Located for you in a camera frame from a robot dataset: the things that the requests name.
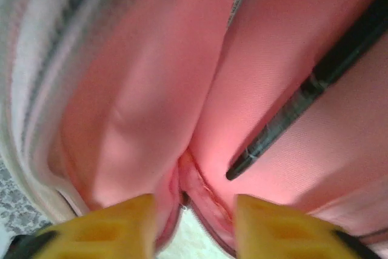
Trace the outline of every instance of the black pen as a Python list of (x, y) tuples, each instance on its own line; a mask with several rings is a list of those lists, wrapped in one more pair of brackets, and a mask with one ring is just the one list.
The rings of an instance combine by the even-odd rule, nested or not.
[(226, 172), (226, 178), (233, 180), (246, 171), (329, 86), (336, 83), (377, 42), (387, 28), (388, 0), (374, 0), (232, 164)]

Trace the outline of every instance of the pink lining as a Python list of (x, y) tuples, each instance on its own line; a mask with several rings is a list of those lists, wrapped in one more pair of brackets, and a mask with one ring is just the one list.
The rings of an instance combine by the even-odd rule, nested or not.
[(62, 122), (68, 174), (92, 209), (155, 193), (161, 231), (176, 211), (178, 186), (169, 181), (212, 81), (231, 5), (136, 0), (117, 23)]
[(351, 230), (355, 235), (365, 235), (383, 229), (387, 224), (381, 211), (388, 210), (388, 176), (370, 183), (344, 197), (314, 211), (314, 215), (333, 221)]
[[(236, 193), (311, 212), (383, 179), (387, 36), (248, 172), (224, 176), (368, 2), (244, 0), (224, 40), (232, 0), (137, 0), (64, 115), (72, 183), (93, 209), (155, 193), (163, 242), (185, 190), (234, 248)], [(371, 210), (379, 220), (383, 206)]]

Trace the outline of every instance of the zipper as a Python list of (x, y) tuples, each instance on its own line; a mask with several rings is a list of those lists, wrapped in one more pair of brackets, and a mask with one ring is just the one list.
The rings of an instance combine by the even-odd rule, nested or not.
[(166, 226), (172, 226), (167, 229), (167, 232), (165, 232), (166, 227), (164, 228), (163, 232), (159, 237), (156, 239), (155, 242), (155, 250), (157, 252), (162, 251), (165, 247), (167, 247), (167, 243), (172, 239), (173, 235), (176, 232), (176, 228), (179, 226), (179, 222), (181, 221), (182, 218), (182, 210), (183, 208), (186, 208), (187, 206), (183, 206), (182, 204), (179, 204), (177, 207), (177, 210), (173, 210), (172, 214), (170, 215), (169, 219), (167, 220)]
[(236, 258), (237, 256), (236, 250), (231, 248), (227, 243), (224, 242), (224, 240), (221, 239), (221, 237), (216, 233), (213, 227), (207, 222), (207, 220), (204, 218), (199, 208), (192, 200), (190, 200), (189, 208), (193, 210), (194, 216), (198, 224), (205, 232), (207, 232), (210, 235), (210, 238), (226, 253)]
[(217, 244), (221, 249), (223, 249), (230, 256), (233, 256), (236, 258), (236, 250), (234, 250), (227, 243), (225, 243), (224, 240), (221, 239), (221, 237), (215, 232), (213, 227), (207, 222), (207, 220), (204, 218), (199, 208), (196, 206), (196, 204), (193, 202), (193, 200), (187, 194), (186, 191), (181, 192), (181, 203), (179, 205), (179, 208), (183, 212), (191, 209), (193, 211), (194, 217), (198, 225), (200, 226), (200, 228), (205, 233), (210, 235), (210, 238), (214, 241), (215, 244)]

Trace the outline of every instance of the zipper teeth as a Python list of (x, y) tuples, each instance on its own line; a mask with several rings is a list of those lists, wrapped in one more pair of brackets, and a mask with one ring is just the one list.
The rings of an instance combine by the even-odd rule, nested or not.
[(176, 215), (173, 217), (174, 222), (171, 224), (171, 228), (169, 228), (169, 231), (166, 234), (160, 235), (155, 242), (155, 249), (157, 252), (161, 252), (165, 247), (167, 247), (167, 243), (172, 239), (173, 235), (175, 234), (177, 227), (179, 226), (179, 222), (182, 218), (182, 205), (179, 204), (179, 206), (176, 208), (176, 211), (173, 210), (173, 213), (176, 213)]
[(232, 221), (233, 221), (233, 215), (231, 215), (229, 213), (229, 211), (222, 205), (222, 202), (221, 200), (216, 196), (216, 194), (214, 193), (214, 191), (212, 190), (211, 187), (209, 187), (209, 183), (206, 181), (204, 175), (202, 174), (201, 172), (201, 169), (199, 168), (197, 162), (195, 161), (194, 159), (194, 156), (190, 153), (190, 157), (192, 159), (192, 163), (193, 163), (193, 168), (196, 172), (196, 176), (197, 176), (197, 179), (199, 180), (199, 183), (201, 184), (201, 186), (203, 187), (203, 189), (206, 191), (206, 193), (208, 194), (209, 198), (211, 199), (211, 201), (213, 202), (213, 204), (219, 209), (219, 211), (222, 213), (222, 217), (223, 219), (232, 224)]
[(231, 248), (227, 243), (224, 242), (224, 240), (221, 239), (221, 237), (214, 231), (214, 229), (211, 227), (211, 225), (207, 222), (207, 220), (203, 217), (201, 211), (196, 206), (196, 204), (191, 200), (189, 205), (194, 213), (194, 216), (201, 227), (206, 233), (210, 235), (210, 239), (213, 240), (221, 249), (223, 249), (226, 253), (228, 253), (230, 256), (233, 256), (236, 258), (236, 250)]

